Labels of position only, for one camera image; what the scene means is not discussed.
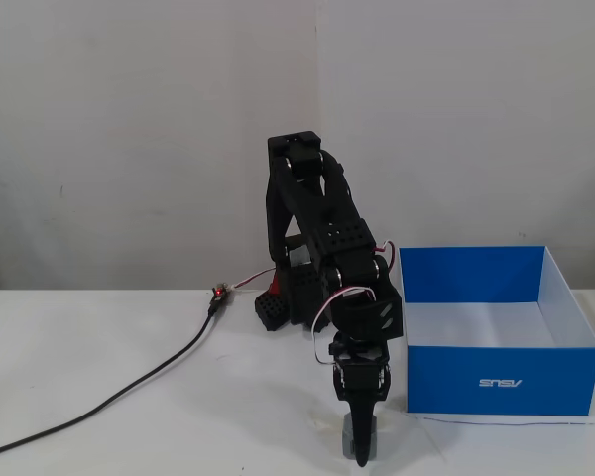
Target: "blue box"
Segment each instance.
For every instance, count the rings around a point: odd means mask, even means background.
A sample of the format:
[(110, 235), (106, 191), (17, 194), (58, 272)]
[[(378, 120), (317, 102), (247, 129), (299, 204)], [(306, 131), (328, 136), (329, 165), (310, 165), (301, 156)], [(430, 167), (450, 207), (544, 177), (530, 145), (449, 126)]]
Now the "blue box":
[(409, 412), (588, 415), (595, 334), (545, 247), (400, 258)]

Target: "black cable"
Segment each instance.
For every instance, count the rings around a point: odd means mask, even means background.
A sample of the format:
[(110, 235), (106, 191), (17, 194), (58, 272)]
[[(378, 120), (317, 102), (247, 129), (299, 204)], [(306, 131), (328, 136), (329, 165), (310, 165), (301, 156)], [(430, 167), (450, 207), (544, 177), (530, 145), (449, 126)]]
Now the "black cable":
[(128, 393), (129, 391), (131, 391), (132, 389), (137, 387), (142, 382), (145, 382), (153, 375), (157, 374), (158, 372), (160, 372), (163, 369), (165, 369), (166, 367), (168, 367), (175, 360), (177, 360), (178, 357), (180, 357), (182, 354), (187, 352), (196, 342), (198, 342), (198, 339), (200, 339), (200, 337), (202, 337), (202, 334), (205, 332), (205, 329), (207, 329), (207, 325), (209, 325), (211, 318), (216, 313), (216, 311), (220, 308), (220, 306), (225, 302), (226, 296), (224, 296), (222, 293), (226, 294), (226, 291), (218, 293), (220, 295), (220, 298), (216, 299), (216, 290), (214, 290), (214, 298), (212, 299), (211, 305), (209, 306), (209, 312), (207, 313), (207, 319), (203, 322), (202, 327), (200, 328), (198, 333), (195, 335), (195, 337), (193, 339), (191, 339), (191, 342), (189, 342), (187, 345), (185, 345), (185, 347), (183, 349), (181, 349), (175, 355), (170, 357), (163, 364), (156, 367), (154, 370), (151, 370), (143, 377), (135, 380), (132, 384), (130, 384), (127, 387), (125, 387), (124, 389), (120, 390), (115, 395), (113, 395), (108, 400), (106, 400), (103, 404), (98, 405), (97, 407), (92, 409), (90, 412), (87, 412), (87, 413), (83, 414), (82, 416), (78, 416), (77, 418), (72, 419), (71, 421), (67, 421), (66, 423), (60, 424), (58, 426), (54, 426), (53, 428), (47, 429), (45, 431), (41, 431), (40, 433), (36, 433), (29, 437), (20, 439), (18, 441), (14, 441), (13, 443), (9, 443), (9, 444), (5, 444), (4, 446), (0, 446), (0, 453), (4, 453), (5, 451), (9, 451), (10, 449), (17, 448), (18, 446), (22, 446), (23, 444), (27, 444), (32, 441), (36, 441), (40, 438), (44, 438), (45, 436), (49, 436), (50, 434), (57, 433), (58, 431), (62, 431), (63, 429), (70, 428), (71, 426), (74, 426), (74, 425), (84, 421), (85, 419), (92, 417), (93, 415), (101, 412), (107, 406), (112, 404), (115, 400), (117, 400), (122, 395)]

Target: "asus logo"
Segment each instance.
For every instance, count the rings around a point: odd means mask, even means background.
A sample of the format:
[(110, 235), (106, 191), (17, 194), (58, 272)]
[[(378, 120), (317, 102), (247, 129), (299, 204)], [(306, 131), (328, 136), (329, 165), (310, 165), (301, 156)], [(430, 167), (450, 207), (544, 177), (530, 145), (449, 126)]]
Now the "asus logo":
[(479, 387), (517, 387), (522, 380), (492, 380), (480, 379)]

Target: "red component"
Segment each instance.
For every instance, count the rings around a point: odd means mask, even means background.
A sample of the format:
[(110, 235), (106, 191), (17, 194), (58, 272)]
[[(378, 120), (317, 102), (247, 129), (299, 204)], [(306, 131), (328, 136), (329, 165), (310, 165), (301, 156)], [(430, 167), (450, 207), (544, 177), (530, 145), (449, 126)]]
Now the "red component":
[(279, 295), (280, 294), (280, 283), (278, 282), (278, 273), (274, 273), (274, 280), (271, 281), (271, 285), (269, 286), (269, 294), (270, 295)]

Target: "gray object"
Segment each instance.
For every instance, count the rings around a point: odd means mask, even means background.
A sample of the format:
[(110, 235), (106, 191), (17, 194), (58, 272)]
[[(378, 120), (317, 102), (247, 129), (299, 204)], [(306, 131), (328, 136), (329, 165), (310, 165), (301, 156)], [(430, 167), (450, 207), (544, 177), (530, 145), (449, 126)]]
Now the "gray object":
[[(341, 445), (344, 456), (348, 459), (355, 459), (355, 451), (353, 445), (353, 420), (350, 413), (344, 415), (344, 427), (342, 429)], [(372, 461), (377, 457), (377, 418), (373, 415), (373, 427), (370, 435), (370, 456), (368, 461)]]

